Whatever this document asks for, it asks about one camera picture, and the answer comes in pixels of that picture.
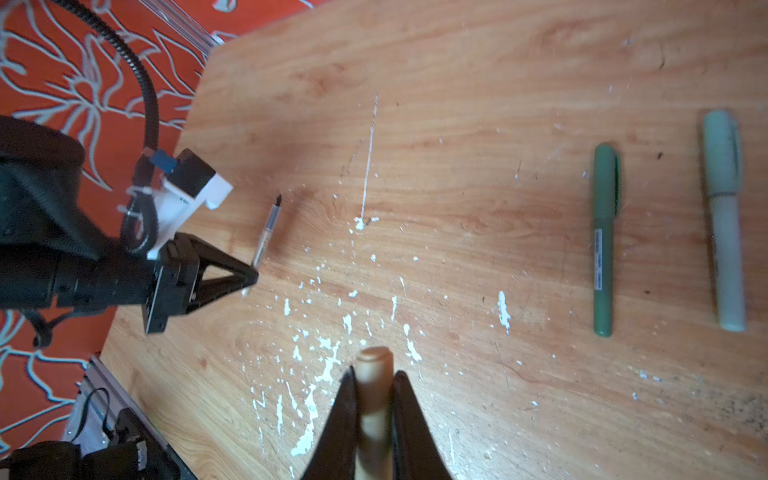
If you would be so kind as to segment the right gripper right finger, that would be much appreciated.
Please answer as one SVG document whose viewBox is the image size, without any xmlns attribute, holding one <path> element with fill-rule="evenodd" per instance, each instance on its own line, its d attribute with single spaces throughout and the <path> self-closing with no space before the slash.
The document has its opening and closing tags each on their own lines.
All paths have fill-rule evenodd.
<svg viewBox="0 0 768 480">
<path fill-rule="evenodd" d="M 393 478 L 451 479 L 404 371 L 394 375 L 391 415 Z"/>
</svg>

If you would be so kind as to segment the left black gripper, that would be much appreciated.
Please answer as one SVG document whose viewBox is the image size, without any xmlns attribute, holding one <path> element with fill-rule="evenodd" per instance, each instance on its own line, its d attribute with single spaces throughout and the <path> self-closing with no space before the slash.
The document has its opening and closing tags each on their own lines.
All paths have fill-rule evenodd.
<svg viewBox="0 0 768 480">
<path fill-rule="evenodd" d="M 259 273 L 212 244 L 178 233 L 158 253 L 154 281 L 142 306 L 146 334 L 163 333 L 170 317 L 191 314 L 257 283 Z"/>
</svg>

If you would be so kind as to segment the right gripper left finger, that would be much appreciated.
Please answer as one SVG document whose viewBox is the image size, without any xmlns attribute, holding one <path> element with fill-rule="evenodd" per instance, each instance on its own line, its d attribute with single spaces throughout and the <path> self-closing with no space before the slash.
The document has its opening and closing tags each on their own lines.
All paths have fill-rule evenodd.
<svg viewBox="0 0 768 480">
<path fill-rule="evenodd" d="M 356 376 L 354 368 L 349 367 L 342 377 L 324 429 L 302 479 L 354 479 L 358 424 Z"/>
</svg>

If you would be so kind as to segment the thin beige pen refill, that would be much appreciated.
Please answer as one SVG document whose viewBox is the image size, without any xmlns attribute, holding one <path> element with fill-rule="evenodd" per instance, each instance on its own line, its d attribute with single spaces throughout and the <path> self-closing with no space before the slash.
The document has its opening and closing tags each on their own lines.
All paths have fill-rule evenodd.
<svg viewBox="0 0 768 480">
<path fill-rule="evenodd" d="M 354 364 L 358 402 L 355 479 L 391 479 L 392 352 L 384 346 L 361 350 Z"/>
</svg>

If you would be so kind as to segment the dark green pen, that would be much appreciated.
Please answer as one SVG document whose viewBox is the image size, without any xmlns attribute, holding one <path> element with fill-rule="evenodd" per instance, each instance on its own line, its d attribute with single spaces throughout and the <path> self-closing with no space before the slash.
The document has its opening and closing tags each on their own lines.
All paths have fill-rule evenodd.
<svg viewBox="0 0 768 480">
<path fill-rule="evenodd" d="M 619 212 L 620 156 L 610 144 L 600 144 L 593 156 L 593 330 L 604 338 L 613 325 L 614 220 Z"/>
</svg>

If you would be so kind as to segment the light green pen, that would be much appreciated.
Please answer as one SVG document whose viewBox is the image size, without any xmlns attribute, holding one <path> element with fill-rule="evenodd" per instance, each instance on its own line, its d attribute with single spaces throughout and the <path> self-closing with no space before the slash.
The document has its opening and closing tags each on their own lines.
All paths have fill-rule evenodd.
<svg viewBox="0 0 768 480">
<path fill-rule="evenodd" d="M 738 195 L 743 188 L 743 155 L 736 120 L 725 110 L 702 121 L 704 172 L 711 216 L 718 321 L 722 329 L 746 329 Z"/>
</svg>

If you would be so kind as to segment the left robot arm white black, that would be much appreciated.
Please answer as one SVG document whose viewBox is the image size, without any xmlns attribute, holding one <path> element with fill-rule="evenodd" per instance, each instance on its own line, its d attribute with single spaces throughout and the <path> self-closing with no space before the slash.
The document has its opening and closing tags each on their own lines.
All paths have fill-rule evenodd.
<svg viewBox="0 0 768 480">
<path fill-rule="evenodd" d="M 55 322 L 138 305 L 145 331 L 161 333 L 175 316 L 192 313 L 253 286 L 257 270 L 182 231 L 200 207 L 215 209 L 230 184 L 191 151 L 171 157 L 149 150 L 162 171 L 160 189 L 132 187 L 150 210 L 133 213 L 132 231 L 150 237 L 132 253 L 107 237 L 78 207 L 84 149 L 73 138 L 13 117 L 1 120 L 1 306 L 29 320 L 35 347 L 48 347 Z"/>
</svg>

